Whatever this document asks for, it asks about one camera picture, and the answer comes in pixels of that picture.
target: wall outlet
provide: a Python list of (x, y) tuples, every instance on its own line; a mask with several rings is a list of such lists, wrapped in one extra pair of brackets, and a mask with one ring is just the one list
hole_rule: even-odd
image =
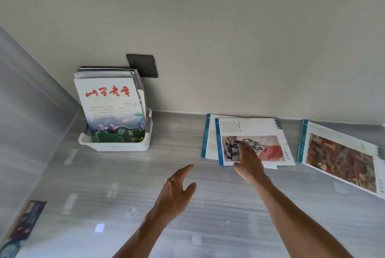
[(131, 68), (137, 68), (141, 77), (157, 78), (158, 71), (155, 65), (155, 59), (148, 54), (126, 54)]

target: forearm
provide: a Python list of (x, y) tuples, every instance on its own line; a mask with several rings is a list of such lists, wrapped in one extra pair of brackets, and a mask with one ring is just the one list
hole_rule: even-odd
[(299, 209), (266, 177), (254, 187), (292, 258), (349, 257), (349, 252), (323, 227)]
[(149, 213), (142, 225), (123, 245), (113, 258), (145, 258), (150, 255), (156, 240), (166, 224), (162, 219), (152, 217)]

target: gray marble floor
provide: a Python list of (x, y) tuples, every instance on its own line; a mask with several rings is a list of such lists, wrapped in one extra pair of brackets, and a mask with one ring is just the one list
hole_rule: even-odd
[[(189, 163), (196, 182), (186, 211), (157, 241), (151, 257), (288, 257), (254, 189), (233, 168), (202, 159), (205, 115), (154, 113), (147, 152), (97, 152), (77, 139), (79, 115), (31, 199), (47, 206), (18, 256), (110, 257), (132, 235), (166, 179)], [(382, 148), (381, 126), (323, 123)], [(296, 158), (301, 121), (282, 120)], [(355, 257), (383, 257), (385, 200), (306, 165), (266, 169), (273, 182), (340, 240)], [(66, 207), (68, 198), (76, 200)], [(96, 233), (104, 224), (102, 233)]]

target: person's right arm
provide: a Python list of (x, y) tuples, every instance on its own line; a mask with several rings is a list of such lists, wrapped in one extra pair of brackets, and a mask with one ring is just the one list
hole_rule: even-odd
[(261, 160), (248, 146), (238, 144), (237, 173), (257, 190), (291, 258), (352, 258), (328, 231), (299, 209), (264, 173)]

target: plastic basket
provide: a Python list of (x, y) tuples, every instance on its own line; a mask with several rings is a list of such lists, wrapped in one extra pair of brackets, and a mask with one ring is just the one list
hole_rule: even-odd
[(147, 151), (150, 147), (152, 133), (152, 110), (149, 109), (147, 117), (146, 134), (140, 143), (93, 143), (91, 136), (81, 133), (79, 136), (79, 144), (86, 144), (99, 152), (108, 151)]

